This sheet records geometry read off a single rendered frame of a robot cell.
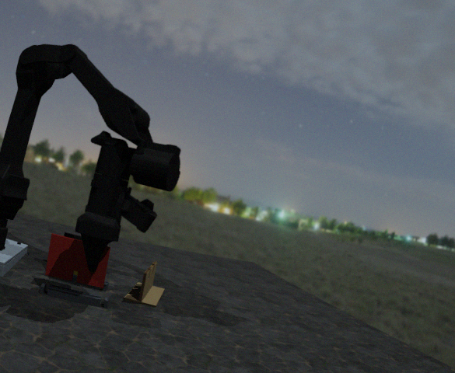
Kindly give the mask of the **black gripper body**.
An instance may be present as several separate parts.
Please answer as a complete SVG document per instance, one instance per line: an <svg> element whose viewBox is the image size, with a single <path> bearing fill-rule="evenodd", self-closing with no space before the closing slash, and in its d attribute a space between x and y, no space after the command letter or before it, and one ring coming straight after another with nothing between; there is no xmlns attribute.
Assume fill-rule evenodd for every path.
<svg viewBox="0 0 455 373"><path fill-rule="evenodd" d="M75 231L92 237L117 242L120 218L111 216L120 193L127 191L128 181L94 173L85 214L77 218Z"/></svg>

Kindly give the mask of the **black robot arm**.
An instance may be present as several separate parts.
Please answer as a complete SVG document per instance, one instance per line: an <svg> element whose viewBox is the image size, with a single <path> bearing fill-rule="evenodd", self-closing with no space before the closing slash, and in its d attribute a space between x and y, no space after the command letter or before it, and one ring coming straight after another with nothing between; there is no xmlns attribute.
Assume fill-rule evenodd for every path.
<svg viewBox="0 0 455 373"><path fill-rule="evenodd" d="M152 141L150 116L114 88L80 48L72 44L32 45L19 56L18 90L0 151L0 251L5 248L7 219L13 220L27 200L30 179L24 178L23 161L40 98L55 79L72 72L96 100L107 127L138 146L129 148L125 140L102 131L91 138L93 144L101 145L95 173L119 180L129 180L132 174L138 184L169 192L178 183L181 150ZM122 215L146 232L158 215L153 211L154 203L138 201L130 194L131 187L120 193L111 216Z"/></svg>

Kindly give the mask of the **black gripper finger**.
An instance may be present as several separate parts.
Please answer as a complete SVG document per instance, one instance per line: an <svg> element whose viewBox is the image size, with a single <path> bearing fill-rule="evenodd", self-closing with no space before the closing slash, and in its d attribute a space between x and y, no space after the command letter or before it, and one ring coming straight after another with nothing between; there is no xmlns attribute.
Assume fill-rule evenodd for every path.
<svg viewBox="0 0 455 373"><path fill-rule="evenodd" d="M81 236L89 271L95 273L106 245L112 241L82 233Z"/></svg>

